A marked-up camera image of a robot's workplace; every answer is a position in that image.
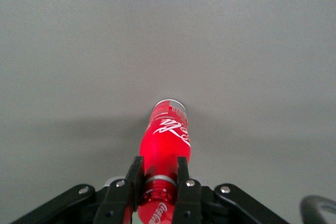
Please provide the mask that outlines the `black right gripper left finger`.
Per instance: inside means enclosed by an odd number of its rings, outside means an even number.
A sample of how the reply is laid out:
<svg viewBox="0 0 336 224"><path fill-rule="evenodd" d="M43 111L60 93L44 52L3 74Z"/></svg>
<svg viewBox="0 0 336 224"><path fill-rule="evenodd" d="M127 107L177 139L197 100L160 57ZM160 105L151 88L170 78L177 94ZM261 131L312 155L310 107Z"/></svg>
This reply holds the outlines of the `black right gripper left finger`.
<svg viewBox="0 0 336 224"><path fill-rule="evenodd" d="M143 157L137 156L125 178L113 181L107 188L93 223L131 223L138 207L143 181Z"/></svg>

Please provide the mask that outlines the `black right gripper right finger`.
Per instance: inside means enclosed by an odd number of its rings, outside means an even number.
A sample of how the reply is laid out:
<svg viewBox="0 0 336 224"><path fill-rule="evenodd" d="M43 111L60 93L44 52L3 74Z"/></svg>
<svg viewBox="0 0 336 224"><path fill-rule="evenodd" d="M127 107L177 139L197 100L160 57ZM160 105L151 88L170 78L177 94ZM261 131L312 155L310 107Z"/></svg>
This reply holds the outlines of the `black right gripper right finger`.
<svg viewBox="0 0 336 224"><path fill-rule="evenodd" d="M177 201L172 224L202 223L200 183L190 178L186 157L177 158Z"/></svg>

